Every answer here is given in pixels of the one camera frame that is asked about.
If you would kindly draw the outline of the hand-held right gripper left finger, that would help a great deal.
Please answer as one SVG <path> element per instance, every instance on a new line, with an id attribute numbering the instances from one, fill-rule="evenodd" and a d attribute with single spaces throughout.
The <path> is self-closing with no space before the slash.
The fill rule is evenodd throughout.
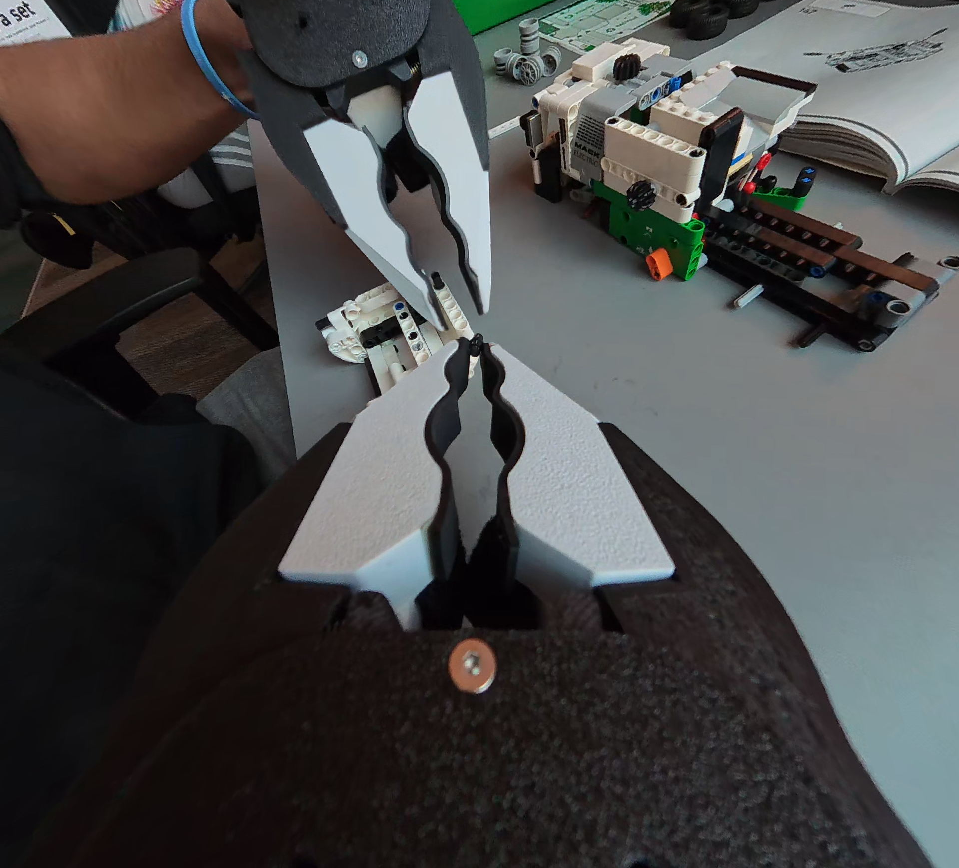
<path id="1" fill-rule="evenodd" d="M 289 549 L 287 581 L 383 595 L 401 626 L 415 598 L 450 576 L 460 530 L 445 454 L 461 431 L 471 360 L 450 343 L 354 419 Z"/>

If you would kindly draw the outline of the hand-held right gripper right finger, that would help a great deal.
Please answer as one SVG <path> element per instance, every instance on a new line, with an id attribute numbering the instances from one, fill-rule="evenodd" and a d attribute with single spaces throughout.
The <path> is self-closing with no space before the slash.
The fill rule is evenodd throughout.
<path id="1" fill-rule="evenodd" d="M 600 422 L 499 345 L 483 346 L 481 366 L 490 437 L 504 462 L 497 521 L 507 579 L 568 591 L 673 576 Z"/>

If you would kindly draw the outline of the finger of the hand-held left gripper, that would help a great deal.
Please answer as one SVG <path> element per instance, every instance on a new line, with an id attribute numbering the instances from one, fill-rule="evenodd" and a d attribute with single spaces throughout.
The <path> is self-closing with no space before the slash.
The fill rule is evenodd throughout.
<path id="1" fill-rule="evenodd" d="M 258 118 L 284 166 L 421 316 L 443 327 L 433 290 L 412 261 L 385 196 L 384 162 L 368 131 L 329 117 L 311 93 L 243 55 Z"/>
<path id="2" fill-rule="evenodd" d="M 457 241 L 463 279 L 484 314 L 492 287 L 485 78 L 453 0 L 431 0 L 416 51 L 421 82 L 406 126 L 437 188 L 441 220 Z"/>

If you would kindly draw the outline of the white lego subassembly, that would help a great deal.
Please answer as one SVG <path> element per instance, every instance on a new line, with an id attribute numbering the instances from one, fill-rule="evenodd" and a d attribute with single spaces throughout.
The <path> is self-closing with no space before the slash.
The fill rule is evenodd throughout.
<path id="1" fill-rule="evenodd" d="M 346 300 L 317 322 L 329 351 L 345 362 L 364 363 L 379 395 L 438 354 L 446 344 L 474 337 L 470 323 L 441 276 L 432 273 L 431 282 L 446 323 L 444 330 L 426 321 L 388 283 Z"/>

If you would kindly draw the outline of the person's left forearm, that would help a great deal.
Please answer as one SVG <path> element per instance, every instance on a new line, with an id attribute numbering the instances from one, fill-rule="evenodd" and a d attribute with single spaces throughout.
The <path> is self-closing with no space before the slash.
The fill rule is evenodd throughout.
<path id="1" fill-rule="evenodd" d="M 35 205 L 156 188 L 244 121 L 205 76 L 179 11 L 112 35 L 1 49 L 2 227 Z"/>

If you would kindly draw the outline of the white green lego truck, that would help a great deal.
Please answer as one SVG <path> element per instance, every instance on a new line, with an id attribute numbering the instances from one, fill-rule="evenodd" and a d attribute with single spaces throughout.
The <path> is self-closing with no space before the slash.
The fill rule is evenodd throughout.
<path id="1" fill-rule="evenodd" d="M 709 267 L 828 334 L 877 349 L 957 277 L 957 256 L 869 254 L 802 214 L 816 170 L 790 188 L 768 166 L 817 85 L 724 60 L 701 73 L 630 38 L 579 58 L 519 118 L 536 193 L 568 196 L 642 256 L 656 280 Z"/>

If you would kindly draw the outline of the white black striped cloth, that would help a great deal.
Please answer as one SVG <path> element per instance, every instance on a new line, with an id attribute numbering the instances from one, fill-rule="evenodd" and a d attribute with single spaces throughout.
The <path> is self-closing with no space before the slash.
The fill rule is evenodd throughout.
<path id="1" fill-rule="evenodd" d="M 254 188 L 256 181 L 251 156 L 244 123 L 174 179 L 160 186 L 158 195 L 178 207 L 197 209 Z"/>

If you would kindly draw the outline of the blue wristband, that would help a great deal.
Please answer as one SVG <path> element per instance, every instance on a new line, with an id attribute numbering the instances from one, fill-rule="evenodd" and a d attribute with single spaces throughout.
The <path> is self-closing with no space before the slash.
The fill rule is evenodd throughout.
<path id="1" fill-rule="evenodd" d="M 232 107 L 236 112 L 248 119 L 260 120 L 257 112 L 247 107 L 240 99 L 234 95 L 230 87 L 223 82 L 219 73 L 215 70 L 213 64 L 208 58 L 200 37 L 198 35 L 196 23 L 196 7 L 198 0 L 183 0 L 179 8 L 179 22 L 186 46 L 188 47 L 194 61 L 213 90 L 221 96 L 222 100 Z"/>

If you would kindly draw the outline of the person's grey trousers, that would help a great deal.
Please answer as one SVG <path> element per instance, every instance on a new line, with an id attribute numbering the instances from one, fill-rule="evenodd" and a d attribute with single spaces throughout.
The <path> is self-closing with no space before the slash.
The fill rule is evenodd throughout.
<path id="1" fill-rule="evenodd" d="M 297 461 L 281 349 L 250 358 L 198 401 L 211 423 L 238 430 L 256 454 L 264 483 L 280 479 Z"/>

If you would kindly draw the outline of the green white sticker sheet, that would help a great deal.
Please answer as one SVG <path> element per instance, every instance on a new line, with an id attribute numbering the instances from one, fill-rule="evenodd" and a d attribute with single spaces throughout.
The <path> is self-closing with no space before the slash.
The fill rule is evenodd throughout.
<path id="1" fill-rule="evenodd" d="M 541 16 L 546 45 L 585 54 L 605 42 L 638 37 L 641 29 L 667 15 L 676 0 L 580 0 Z"/>

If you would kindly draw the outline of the black office chair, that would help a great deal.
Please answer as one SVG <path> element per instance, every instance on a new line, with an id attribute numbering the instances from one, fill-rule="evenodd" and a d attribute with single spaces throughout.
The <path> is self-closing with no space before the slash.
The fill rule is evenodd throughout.
<path id="1" fill-rule="evenodd" d="M 260 350 L 276 330 L 198 251 L 144 254 L 111 268 L 30 313 L 2 333 L 2 370 L 137 419 L 158 392 L 121 355 L 121 335 L 176 299 L 196 294 Z"/>

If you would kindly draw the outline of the person's black shirt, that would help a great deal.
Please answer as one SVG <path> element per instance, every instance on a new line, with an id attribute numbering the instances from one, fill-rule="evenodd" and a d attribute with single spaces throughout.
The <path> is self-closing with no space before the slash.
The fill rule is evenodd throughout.
<path id="1" fill-rule="evenodd" d="M 96 763 L 155 623 L 261 490 L 250 444 L 186 396 L 126 419 L 2 352 L 2 866 Z"/>

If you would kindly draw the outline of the open instruction booklet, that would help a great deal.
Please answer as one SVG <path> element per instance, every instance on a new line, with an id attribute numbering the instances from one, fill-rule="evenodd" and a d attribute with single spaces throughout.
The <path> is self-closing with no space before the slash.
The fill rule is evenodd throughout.
<path id="1" fill-rule="evenodd" d="M 803 0 L 694 60 L 817 85 L 783 149 L 905 186 L 958 187 L 958 6 Z"/>

